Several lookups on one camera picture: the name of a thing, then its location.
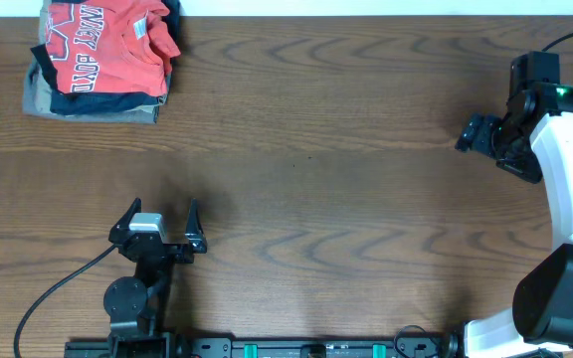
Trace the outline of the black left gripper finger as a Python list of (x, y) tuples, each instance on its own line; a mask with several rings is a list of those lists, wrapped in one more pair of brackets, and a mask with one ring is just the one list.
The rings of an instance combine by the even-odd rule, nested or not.
[(135, 198), (123, 216), (116, 222), (116, 231), (129, 231), (129, 224), (133, 217), (141, 212), (141, 199)]
[(189, 242), (203, 242), (204, 232), (198, 214), (198, 201), (192, 199), (190, 202), (188, 218), (185, 227), (185, 237)]

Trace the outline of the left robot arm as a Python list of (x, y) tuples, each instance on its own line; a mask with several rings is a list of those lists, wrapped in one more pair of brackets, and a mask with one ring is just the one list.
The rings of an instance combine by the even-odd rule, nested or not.
[(174, 267), (192, 264), (195, 255), (208, 250), (195, 199), (190, 202), (184, 236), (184, 243), (168, 243), (163, 216), (143, 213), (138, 198), (110, 229), (109, 241), (135, 263), (134, 274), (115, 280), (103, 296), (110, 319), (111, 357), (190, 355), (186, 341), (164, 328), (163, 320)]

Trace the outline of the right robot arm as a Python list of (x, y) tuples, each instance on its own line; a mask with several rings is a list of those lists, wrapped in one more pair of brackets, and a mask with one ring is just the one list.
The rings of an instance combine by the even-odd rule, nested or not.
[(552, 225), (550, 255), (520, 281), (509, 309), (465, 324), (459, 356), (573, 352), (573, 87), (542, 81), (516, 86), (505, 117), (474, 115), (455, 147), (543, 183)]

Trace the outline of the red printed t-shirt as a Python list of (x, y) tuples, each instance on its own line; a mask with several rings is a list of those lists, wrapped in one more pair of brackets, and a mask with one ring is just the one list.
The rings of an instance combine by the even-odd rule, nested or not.
[(180, 55), (164, 21), (170, 14), (161, 0), (52, 2), (43, 44), (58, 92), (166, 94)]

